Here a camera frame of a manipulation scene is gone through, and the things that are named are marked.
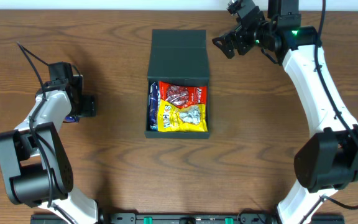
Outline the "blue Eclipse mint box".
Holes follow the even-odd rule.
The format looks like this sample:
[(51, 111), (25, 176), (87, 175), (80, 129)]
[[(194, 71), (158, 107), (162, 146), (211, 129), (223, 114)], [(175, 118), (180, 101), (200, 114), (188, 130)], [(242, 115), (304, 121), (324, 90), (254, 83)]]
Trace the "blue Eclipse mint box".
[(63, 120), (64, 123), (78, 123), (80, 120), (77, 116), (66, 116)]

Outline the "dark green gift box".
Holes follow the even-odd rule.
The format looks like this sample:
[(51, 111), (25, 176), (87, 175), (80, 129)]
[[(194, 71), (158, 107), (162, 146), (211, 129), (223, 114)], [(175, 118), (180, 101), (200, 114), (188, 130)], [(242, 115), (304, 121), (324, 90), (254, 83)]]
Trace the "dark green gift box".
[(147, 95), (153, 83), (209, 86), (205, 30), (154, 29), (147, 72)]

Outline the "red candy bag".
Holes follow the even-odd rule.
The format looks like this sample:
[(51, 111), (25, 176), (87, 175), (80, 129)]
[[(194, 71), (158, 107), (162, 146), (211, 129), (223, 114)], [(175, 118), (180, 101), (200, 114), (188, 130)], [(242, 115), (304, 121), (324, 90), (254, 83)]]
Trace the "red candy bag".
[(207, 86), (178, 86), (159, 81), (160, 96), (179, 109), (207, 104)]

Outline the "dark blue chocolate bar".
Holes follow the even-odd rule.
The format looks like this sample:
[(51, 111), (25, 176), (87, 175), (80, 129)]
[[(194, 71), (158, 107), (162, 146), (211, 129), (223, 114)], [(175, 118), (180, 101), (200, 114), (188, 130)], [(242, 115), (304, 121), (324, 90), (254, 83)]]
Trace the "dark blue chocolate bar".
[(150, 85), (149, 91), (149, 126), (157, 124), (157, 113), (160, 104), (160, 90), (158, 82)]

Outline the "blue Oreo cookie pack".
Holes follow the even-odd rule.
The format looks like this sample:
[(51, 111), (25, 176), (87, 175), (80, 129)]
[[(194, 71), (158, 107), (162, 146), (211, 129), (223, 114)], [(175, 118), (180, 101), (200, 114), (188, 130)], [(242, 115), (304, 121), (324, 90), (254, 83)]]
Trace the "blue Oreo cookie pack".
[(158, 131), (158, 125), (157, 125), (157, 124), (151, 124), (151, 125), (150, 125), (150, 129), (151, 129), (152, 131)]

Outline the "yellow Hacks candy bag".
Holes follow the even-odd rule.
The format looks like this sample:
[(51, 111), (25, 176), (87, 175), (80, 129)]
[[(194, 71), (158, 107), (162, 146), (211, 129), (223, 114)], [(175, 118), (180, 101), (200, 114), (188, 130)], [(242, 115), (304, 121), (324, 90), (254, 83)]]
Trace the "yellow Hacks candy bag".
[(161, 100), (157, 113), (159, 132), (207, 132), (206, 105), (197, 104), (186, 108)]

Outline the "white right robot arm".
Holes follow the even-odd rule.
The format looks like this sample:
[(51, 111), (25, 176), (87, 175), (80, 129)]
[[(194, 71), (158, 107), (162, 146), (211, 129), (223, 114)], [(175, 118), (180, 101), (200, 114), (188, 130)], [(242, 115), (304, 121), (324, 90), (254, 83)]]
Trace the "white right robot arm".
[(262, 12), (253, 1), (231, 1), (235, 28), (214, 38), (227, 58), (254, 47), (281, 65), (303, 106), (310, 139), (294, 158), (296, 181), (264, 223), (342, 223), (318, 216), (324, 202), (358, 181), (358, 122), (341, 99), (325, 62), (321, 27), (303, 26), (298, 1), (270, 1)]

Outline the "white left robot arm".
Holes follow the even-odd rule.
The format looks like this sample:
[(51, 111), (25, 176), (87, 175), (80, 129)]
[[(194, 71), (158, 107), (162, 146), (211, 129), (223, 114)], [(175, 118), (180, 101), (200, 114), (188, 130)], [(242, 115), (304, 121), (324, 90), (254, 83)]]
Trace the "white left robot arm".
[(0, 168), (8, 199), (56, 214), (66, 223), (98, 223), (95, 200), (74, 185), (59, 136), (73, 109), (67, 80), (50, 80), (35, 105), (13, 130), (0, 133)]

